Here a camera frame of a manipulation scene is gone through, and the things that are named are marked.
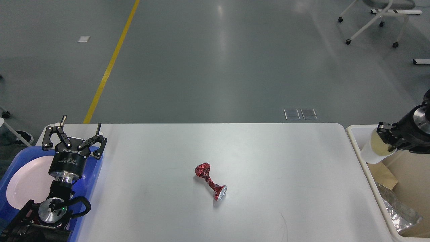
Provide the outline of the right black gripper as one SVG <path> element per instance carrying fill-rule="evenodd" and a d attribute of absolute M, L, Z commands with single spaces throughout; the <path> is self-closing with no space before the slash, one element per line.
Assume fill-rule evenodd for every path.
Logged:
<path fill-rule="evenodd" d="M 379 122 L 378 136 L 388 145 L 389 152 L 408 150 L 414 154 L 429 154 L 429 103 L 414 107 L 397 123 Z"/>

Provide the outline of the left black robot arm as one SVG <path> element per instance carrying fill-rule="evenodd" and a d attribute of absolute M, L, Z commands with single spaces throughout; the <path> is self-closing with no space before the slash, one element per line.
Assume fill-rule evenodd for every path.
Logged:
<path fill-rule="evenodd" d="M 1 179 L 2 242 L 75 242 L 108 142 L 98 124 L 88 139 L 47 126 L 40 146 L 20 151 Z"/>

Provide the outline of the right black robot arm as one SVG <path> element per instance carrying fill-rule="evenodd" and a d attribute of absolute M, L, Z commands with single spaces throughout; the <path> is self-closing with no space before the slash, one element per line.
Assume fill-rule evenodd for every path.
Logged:
<path fill-rule="evenodd" d="M 380 122 L 376 133 L 388 145 L 389 152 L 430 153 L 430 91 L 425 93 L 422 104 L 413 107 L 398 122 Z"/>

